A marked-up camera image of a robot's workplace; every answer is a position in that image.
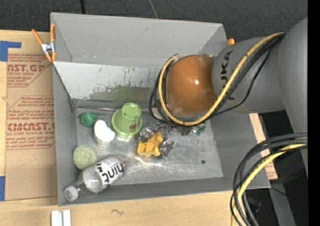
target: blue tape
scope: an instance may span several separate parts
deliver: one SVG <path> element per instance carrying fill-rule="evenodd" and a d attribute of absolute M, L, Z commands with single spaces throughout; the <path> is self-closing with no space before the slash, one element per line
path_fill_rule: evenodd
<path fill-rule="evenodd" d="M 5 201 L 5 177 L 0 176 L 0 201 Z"/>
<path fill-rule="evenodd" d="M 21 48 L 21 42 L 0 41 L 0 61 L 8 61 L 8 48 Z"/>

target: green textured ball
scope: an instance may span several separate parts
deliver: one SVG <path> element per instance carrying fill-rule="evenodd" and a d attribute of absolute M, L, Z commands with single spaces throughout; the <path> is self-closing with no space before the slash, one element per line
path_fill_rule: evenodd
<path fill-rule="evenodd" d="M 78 169 L 85 170 L 98 162 L 98 154 L 94 148 L 86 145 L 79 145 L 74 149 L 72 159 L 74 165 Z"/>

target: plastic water bottle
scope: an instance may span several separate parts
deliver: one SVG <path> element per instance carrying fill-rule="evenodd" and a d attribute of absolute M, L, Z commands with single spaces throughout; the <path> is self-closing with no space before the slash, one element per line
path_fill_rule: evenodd
<path fill-rule="evenodd" d="M 64 197 L 73 202 L 78 197 L 100 193 L 125 173 L 123 159 L 109 155 L 83 170 L 76 182 L 64 189 Z"/>

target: white object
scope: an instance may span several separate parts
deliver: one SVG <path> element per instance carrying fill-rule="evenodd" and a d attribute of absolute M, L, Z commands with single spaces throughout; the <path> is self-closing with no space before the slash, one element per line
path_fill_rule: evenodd
<path fill-rule="evenodd" d="M 71 211 L 51 211 L 51 226 L 71 226 Z"/>
<path fill-rule="evenodd" d="M 100 146 L 105 146 L 115 138 L 116 134 L 103 120 L 94 124 L 94 139 Z"/>

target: green cup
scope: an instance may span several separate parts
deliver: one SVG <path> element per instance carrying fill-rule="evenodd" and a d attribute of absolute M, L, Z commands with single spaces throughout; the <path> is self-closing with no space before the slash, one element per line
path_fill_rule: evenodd
<path fill-rule="evenodd" d="M 140 106 L 134 102 L 126 103 L 113 113 L 111 124 L 116 136 L 131 139 L 142 128 Z"/>

